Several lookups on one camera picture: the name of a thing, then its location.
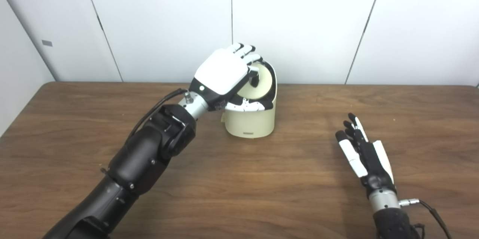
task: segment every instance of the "silver metal cylinder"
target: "silver metal cylinder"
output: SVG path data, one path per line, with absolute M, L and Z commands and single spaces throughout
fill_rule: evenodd
M 178 104 L 183 106 L 195 120 L 201 117 L 207 111 L 208 104 L 200 95 L 190 91 L 190 97 L 183 98 Z
M 369 195 L 369 203 L 374 213 L 385 208 L 401 208 L 392 190 L 375 190 Z
M 400 200 L 399 205 L 401 207 L 403 206 L 409 206 L 409 205 L 415 205 L 416 203 L 419 203 L 419 199 L 405 199 L 405 200 Z

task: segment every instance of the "cream-colored object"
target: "cream-colored object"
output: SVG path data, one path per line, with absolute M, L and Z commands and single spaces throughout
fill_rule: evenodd
M 260 69 L 260 82 L 254 88 L 250 83 L 246 83 L 239 91 L 238 95 L 246 99 L 260 99 L 264 97 L 272 86 L 272 75 L 268 68 L 257 62 L 251 64 L 253 67 Z
M 272 100 L 272 109 L 262 111 L 233 111 L 226 109 L 221 121 L 225 123 L 226 130 L 238 137 L 259 138 L 272 133 L 274 130 L 274 115 L 276 112 L 276 96 L 277 96 L 277 79 L 274 69 L 272 72 L 264 65 L 253 63 L 260 69 L 260 82 L 258 87 L 254 88 L 251 84 L 246 84 L 238 95 L 245 99 L 258 100 L 264 98 L 274 87 L 274 98 Z

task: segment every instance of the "robotic arm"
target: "robotic arm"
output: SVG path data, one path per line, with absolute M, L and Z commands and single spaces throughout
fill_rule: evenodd
M 378 239 L 424 239 L 424 225 L 411 225 L 408 215 L 402 209 L 417 203 L 429 210 L 450 239 L 448 229 L 435 209 L 419 199 L 397 199 L 391 165 L 382 142 L 370 142 L 359 119 L 352 113 L 348 117 L 351 122 L 344 121 L 346 129 L 338 131 L 336 138 L 353 171 L 366 188 Z M 416 228 L 422 229 L 421 236 Z
M 108 170 L 102 169 L 105 176 L 100 183 L 43 239 L 108 238 L 139 196 L 156 183 L 171 158 L 195 138 L 201 115 L 225 108 L 246 83 L 258 84 L 258 69 L 250 64 L 262 58 L 249 55 L 254 50 L 254 46 L 235 43 L 207 58 L 188 90 L 165 96 L 138 122 Z M 178 104 L 163 105 L 179 94 L 184 98 Z

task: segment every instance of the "white wall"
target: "white wall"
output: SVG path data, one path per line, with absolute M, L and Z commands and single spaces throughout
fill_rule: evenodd
M 58 80 L 121 81 L 91 0 L 8 1 Z
M 374 0 L 233 0 L 233 40 L 256 45 L 280 83 L 342 84 Z
M 190 82 L 231 44 L 231 0 L 93 0 L 125 82 Z
M 92 0 L 106 37 L 91 0 L 9 1 L 59 80 L 189 82 L 235 41 L 281 83 L 479 83 L 477 0 L 377 0 L 364 35 L 374 0 Z
M 0 136 L 53 77 L 7 0 L 0 0 Z
M 479 83 L 479 0 L 377 0 L 348 84 Z

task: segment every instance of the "small gray sticker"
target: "small gray sticker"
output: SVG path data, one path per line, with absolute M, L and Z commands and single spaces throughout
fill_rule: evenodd
M 42 40 L 42 44 L 43 44 L 43 45 L 48 45 L 48 46 L 51 46 L 51 47 L 53 47 L 53 44 L 52 44 L 52 42 L 50 42 L 50 41 L 45 41 L 45 40 Z

